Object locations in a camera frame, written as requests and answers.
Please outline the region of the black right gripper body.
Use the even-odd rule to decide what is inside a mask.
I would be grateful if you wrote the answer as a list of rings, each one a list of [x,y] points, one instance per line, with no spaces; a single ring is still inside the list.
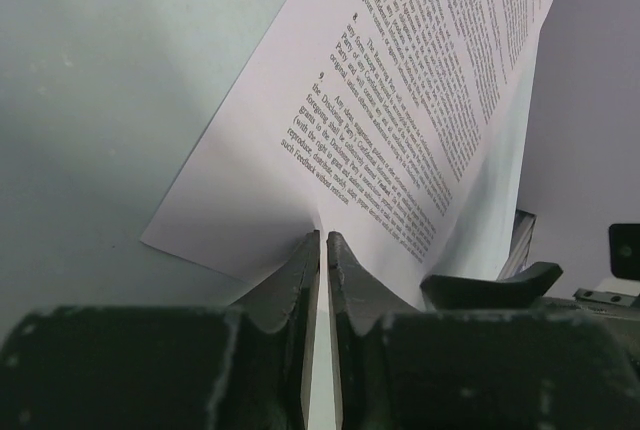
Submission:
[[[569,299],[544,297],[550,308],[577,310],[608,320],[639,319],[639,224],[608,229],[611,277],[596,289],[578,288]]]

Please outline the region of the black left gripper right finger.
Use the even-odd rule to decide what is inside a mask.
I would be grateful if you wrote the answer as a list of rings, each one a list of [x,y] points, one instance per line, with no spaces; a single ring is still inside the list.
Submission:
[[[639,319],[420,311],[327,241],[341,429],[635,429]]]

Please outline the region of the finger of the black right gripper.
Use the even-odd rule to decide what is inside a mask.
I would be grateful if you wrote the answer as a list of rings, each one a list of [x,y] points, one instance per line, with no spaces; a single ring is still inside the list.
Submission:
[[[438,310],[527,309],[563,275],[556,263],[536,262],[506,279],[489,281],[429,275],[420,287]]]

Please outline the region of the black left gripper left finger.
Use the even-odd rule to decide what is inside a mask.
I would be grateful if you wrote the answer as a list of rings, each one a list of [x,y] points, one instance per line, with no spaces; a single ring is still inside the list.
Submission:
[[[58,306],[1,347],[5,429],[304,429],[320,235],[232,305]]]

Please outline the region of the text printed paper sheet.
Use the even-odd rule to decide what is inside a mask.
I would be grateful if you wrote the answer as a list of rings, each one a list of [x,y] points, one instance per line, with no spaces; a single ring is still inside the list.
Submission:
[[[142,235],[257,283],[312,229],[422,306],[553,0],[286,0]]]

